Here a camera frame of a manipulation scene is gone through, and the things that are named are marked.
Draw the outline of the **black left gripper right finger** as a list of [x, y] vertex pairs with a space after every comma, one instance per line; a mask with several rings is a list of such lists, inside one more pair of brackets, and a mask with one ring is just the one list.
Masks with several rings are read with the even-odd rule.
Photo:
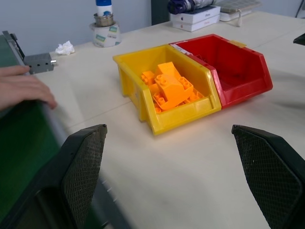
[[247, 184], [272, 229], [305, 227], [305, 161], [280, 136], [233, 125]]

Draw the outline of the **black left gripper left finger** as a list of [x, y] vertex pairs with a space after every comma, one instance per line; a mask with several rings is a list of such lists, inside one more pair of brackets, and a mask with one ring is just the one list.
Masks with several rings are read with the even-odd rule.
[[1, 145], [0, 226], [3, 229], [81, 229], [91, 207], [106, 125], [70, 135], [61, 148], [51, 135], [21, 134]]

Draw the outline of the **person's bare hand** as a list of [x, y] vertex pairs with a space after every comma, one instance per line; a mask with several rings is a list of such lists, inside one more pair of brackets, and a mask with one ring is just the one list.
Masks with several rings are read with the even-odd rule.
[[49, 87], [29, 72], [29, 66], [15, 65], [0, 69], [0, 109], [5, 110], [23, 101], [40, 100], [51, 109], [57, 102]]

